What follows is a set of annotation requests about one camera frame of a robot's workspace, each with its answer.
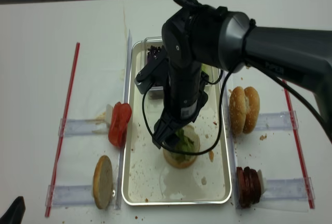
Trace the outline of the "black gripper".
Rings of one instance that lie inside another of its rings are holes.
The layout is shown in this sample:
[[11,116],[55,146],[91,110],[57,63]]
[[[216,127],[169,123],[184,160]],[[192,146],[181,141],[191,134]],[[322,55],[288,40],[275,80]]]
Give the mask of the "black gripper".
[[200,82],[202,63],[193,61],[184,68],[169,62],[169,75],[164,89],[164,110],[154,125],[153,144],[168,151],[183,151],[183,130],[195,122],[200,109],[207,102],[205,82]]

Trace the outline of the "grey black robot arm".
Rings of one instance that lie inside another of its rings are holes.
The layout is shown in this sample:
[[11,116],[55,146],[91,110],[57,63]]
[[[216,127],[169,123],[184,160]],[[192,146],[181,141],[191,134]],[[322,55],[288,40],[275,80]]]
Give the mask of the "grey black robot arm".
[[226,71],[252,66],[285,86],[311,91],[313,108],[295,96],[331,137],[331,32],[258,27],[242,12],[197,0],[174,0],[180,10],[162,26],[163,47],[150,61],[164,89],[164,109],[150,132],[158,148],[171,149],[175,132],[193,122],[207,101],[202,64]]

